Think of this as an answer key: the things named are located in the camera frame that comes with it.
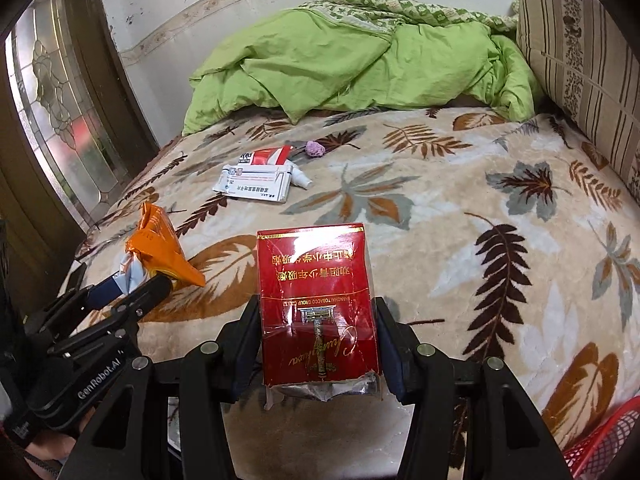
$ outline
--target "green and white checkered fabric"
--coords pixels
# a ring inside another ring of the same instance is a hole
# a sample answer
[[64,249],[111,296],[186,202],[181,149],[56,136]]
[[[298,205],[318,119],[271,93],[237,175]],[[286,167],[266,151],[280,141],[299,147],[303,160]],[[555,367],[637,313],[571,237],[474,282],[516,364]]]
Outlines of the green and white checkered fabric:
[[398,25],[404,23],[445,27],[455,23],[480,22],[493,32],[511,32],[518,24],[517,16],[491,16],[484,12],[413,0],[314,0],[298,8],[317,12],[334,23],[380,34],[392,34]]

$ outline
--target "beige striped fabric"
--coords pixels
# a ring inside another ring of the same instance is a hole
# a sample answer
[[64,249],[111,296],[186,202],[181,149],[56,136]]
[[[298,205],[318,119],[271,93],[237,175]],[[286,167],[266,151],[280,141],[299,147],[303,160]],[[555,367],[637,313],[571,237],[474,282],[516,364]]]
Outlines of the beige striped fabric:
[[522,0],[518,46],[640,203],[640,66],[598,0]]

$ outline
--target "red plastic basket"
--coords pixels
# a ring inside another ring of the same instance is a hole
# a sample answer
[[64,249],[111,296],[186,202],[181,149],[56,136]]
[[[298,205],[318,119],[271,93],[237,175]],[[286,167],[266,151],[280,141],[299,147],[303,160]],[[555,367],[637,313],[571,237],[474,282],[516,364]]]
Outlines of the red plastic basket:
[[620,406],[607,421],[577,442],[563,455],[574,478],[587,473],[596,479],[625,443],[640,418],[640,396]]

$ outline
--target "green blanket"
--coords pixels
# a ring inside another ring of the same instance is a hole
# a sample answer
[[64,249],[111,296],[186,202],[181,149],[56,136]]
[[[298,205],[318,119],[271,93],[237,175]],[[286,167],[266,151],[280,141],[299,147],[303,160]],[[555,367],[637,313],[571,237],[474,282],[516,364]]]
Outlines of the green blanket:
[[247,105],[407,109],[469,94],[511,121],[542,96],[518,47],[516,18],[411,0],[316,0],[220,43],[190,78],[183,135]]

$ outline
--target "red and white box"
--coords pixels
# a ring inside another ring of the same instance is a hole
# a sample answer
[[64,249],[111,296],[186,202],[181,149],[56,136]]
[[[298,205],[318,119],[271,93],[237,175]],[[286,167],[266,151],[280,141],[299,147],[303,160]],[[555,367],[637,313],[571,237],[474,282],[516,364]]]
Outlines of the red and white box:
[[260,231],[257,237],[268,390],[321,400],[377,392],[364,226]]

